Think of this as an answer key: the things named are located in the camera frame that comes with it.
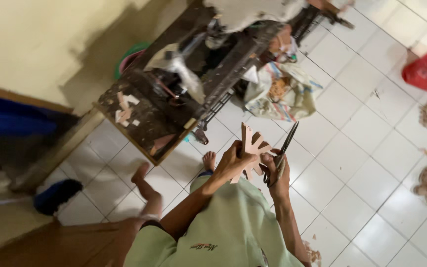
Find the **yellow wall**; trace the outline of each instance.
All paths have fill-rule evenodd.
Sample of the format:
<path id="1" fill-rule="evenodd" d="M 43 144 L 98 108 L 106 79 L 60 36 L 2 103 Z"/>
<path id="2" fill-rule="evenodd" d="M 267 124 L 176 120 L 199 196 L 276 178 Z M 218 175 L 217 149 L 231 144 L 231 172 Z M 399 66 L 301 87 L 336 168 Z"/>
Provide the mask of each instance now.
<path id="1" fill-rule="evenodd" d="M 52 220 L 51 216 L 37 213 L 31 200 L 0 205 L 0 246 Z"/>
<path id="2" fill-rule="evenodd" d="M 0 88 L 82 105 L 83 113 L 90 107 L 83 101 L 96 100 L 112 82 L 120 56 L 137 41 L 153 40 L 186 6 L 186 0 L 0 0 Z M 116 37 L 100 40 L 109 30 Z M 93 44 L 103 61 L 93 59 Z"/>

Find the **cloth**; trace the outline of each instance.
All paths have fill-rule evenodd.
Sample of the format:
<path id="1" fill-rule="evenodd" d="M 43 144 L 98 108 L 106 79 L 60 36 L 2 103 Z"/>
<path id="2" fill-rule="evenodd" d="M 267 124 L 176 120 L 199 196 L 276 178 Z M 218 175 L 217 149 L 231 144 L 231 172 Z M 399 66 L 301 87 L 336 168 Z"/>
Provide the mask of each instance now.
<path id="1" fill-rule="evenodd" d="M 209 176 L 197 178 L 190 191 Z M 276 216 L 263 194 L 241 178 L 223 185 L 198 213 L 187 233 L 175 240 L 162 227 L 143 227 L 126 257 L 125 266 L 157 267 L 300 267 L 284 244 Z"/>
<path id="2" fill-rule="evenodd" d="M 308 6 L 306 0 L 204 0 L 206 7 L 213 7 L 220 14 L 224 32 L 241 31 L 256 21 L 286 22 Z"/>
<path id="3" fill-rule="evenodd" d="M 197 176 L 197 178 L 202 177 L 202 176 L 210 176 L 213 174 L 212 170 L 206 170 L 204 172 L 202 172 L 201 174 L 199 174 L 199 176 Z"/>
<path id="4" fill-rule="evenodd" d="M 322 85 L 296 63 L 270 62 L 258 71 L 259 82 L 249 83 L 245 92 L 245 107 L 262 118 L 293 122 L 311 116 L 316 111 L 315 99 Z M 275 81 L 286 78 L 286 92 L 274 103 L 269 96 Z"/>

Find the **bare foot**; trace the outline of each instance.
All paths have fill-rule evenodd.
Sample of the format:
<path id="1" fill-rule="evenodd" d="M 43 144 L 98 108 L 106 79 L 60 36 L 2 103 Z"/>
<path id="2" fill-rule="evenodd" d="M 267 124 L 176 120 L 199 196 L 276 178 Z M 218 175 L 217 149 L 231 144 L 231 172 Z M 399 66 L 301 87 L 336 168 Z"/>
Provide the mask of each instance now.
<path id="1" fill-rule="evenodd" d="M 215 170 L 215 152 L 209 151 L 202 157 L 205 170 Z"/>
<path id="2" fill-rule="evenodd" d="M 144 179 L 144 176 L 146 176 L 148 169 L 149 169 L 149 163 L 143 162 L 141 166 L 138 168 L 138 170 L 136 171 L 136 173 L 131 178 L 131 182 L 136 183 L 137 181 L 139 181 L 139 179 Z"/>

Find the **blue fabric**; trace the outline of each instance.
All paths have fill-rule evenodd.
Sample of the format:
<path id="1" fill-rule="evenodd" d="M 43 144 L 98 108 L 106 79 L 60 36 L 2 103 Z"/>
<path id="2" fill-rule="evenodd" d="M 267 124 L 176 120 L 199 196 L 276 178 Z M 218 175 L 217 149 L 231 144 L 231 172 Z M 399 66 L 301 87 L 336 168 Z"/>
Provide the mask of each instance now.
<path id="1" fill-rule="evenodd" d="M 199 178 L 201 176 L 212 175 L 212 174 L 213 174 L 212 170 L 206 170 L 205 172 L 199 174 L 199 176 L 197 176 L 197 178 Z"/>
<path id="2" fill-rule="evenodd" d="M 50 134 L 56 127 L 40 109 L 0 99 L 0 135 Z"/>

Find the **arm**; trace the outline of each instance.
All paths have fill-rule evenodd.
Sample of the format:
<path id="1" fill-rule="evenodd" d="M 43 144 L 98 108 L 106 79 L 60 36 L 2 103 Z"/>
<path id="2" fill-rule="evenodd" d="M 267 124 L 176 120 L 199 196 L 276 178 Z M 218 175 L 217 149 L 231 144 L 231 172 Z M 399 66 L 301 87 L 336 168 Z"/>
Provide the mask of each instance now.
<path id="1" fill-rule="evenodd" d="M 279 149 L 271 150 L 273 153 L 279 153 Z M 273 198 L 274 208 L 276 212 L 276 220 L 281 228 L 284 243 L 291 254 L 294 255 L 305 267 L 311 267 L 309 255 L 307 254 L 304 244 L 302 243 L 301 235 L 298 230 L 296 218 L 294 217 L 291 201 L 289 200 L 289 165 L 285 156 L 286 166 L 283 175 L 279 181 L 270 187 L 270 195 Z M 266 165 L 270 172 L 270 179 L 275 181 L 278 172 L 273 162 L 273 156 L 270 154 L 261 155 L 261 162 Z"/>
<path id="2" fill-rule="evenodd" d="M 241 174 L 246 165 L 257 159 L 257 155 L 237 158 L 241 141 L 235 141 L 225 152 L 212 176 L 199 189 L 191 193 L 161 220 L 161 225 L 174 240 L 178 240 L 189 227 L 195 216 L 210 201 L 212 195 L 228 180 Z"/>
<path id="3" fill-rule="evenodd" d="M 218 180 L 212 179 L 214 175 L 161 219 L 162 227 L 174 240 L 177 241 L 184 235 L 195 216 L 220 188 Z"/>

